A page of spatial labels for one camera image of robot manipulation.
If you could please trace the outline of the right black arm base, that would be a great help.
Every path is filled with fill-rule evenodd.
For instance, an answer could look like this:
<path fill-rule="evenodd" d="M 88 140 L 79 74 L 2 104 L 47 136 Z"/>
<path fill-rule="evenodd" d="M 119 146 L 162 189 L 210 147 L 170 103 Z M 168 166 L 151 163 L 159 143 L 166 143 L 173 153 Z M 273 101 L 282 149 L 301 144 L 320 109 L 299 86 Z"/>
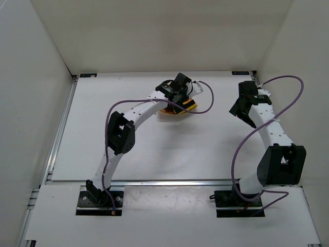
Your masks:
<path fill-rule="evenodd" d="M 209 196 L 214 200 L 217 218 L 249 218 L 264 217 L 264 212 L 258 211 L 263 207 L 261 198 L 248 202 L 243 200 L 236 191 L 233 190 L 216 190 Z"/>

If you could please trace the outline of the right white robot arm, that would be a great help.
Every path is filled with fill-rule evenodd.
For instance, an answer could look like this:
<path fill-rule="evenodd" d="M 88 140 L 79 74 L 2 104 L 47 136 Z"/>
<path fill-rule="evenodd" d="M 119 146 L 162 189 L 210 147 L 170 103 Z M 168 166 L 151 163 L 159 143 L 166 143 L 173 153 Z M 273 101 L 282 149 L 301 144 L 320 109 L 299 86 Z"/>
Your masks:
<path fill-rule="evenodd" d="M 301 179 L 306 149 L 296 145 L 281 127 L 273 111 L 269 93 L 258 87 L 254 81 L 240 82 L 238 87 L 239 97 L 230 113 L 259 133 L 265 153 L 256 172 L 239 179 L 237 190 L 250 198 L 267 188 L 297 185 Z"/>

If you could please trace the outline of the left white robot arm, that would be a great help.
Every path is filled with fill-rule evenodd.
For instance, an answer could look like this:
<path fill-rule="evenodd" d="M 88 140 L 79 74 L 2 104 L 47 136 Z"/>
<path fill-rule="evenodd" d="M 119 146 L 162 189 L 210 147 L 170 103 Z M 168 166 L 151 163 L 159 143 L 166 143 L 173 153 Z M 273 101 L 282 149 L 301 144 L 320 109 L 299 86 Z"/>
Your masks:
<path fill-rule="evenodd" d="M 108 189 L 116 167 L 135 144 L 138 127 L 158 111 L 171 105 L 175 113 L 193 109 L 191 98 L 203 92 L 201 86 L 182 73 L 174 80 L 158 85 L 146 99 L 133 100 L 137 105 L 120 113 L 110 108 L 105 121 L 105 152 L 91 180 L 86 181 L 89 200 L 97 207 L 113 203 Z"/>

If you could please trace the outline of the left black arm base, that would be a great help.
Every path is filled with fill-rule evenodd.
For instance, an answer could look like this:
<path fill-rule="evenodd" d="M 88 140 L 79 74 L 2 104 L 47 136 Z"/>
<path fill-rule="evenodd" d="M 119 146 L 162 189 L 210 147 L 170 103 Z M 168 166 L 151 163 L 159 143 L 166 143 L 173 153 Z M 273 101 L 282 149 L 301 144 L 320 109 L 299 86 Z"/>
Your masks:
<path fill-rule="evenodd" d="M 77 216 L 122 216 L 124 191 L 97 189 L 91 180 L 80 188 L 76 206 Z"/>

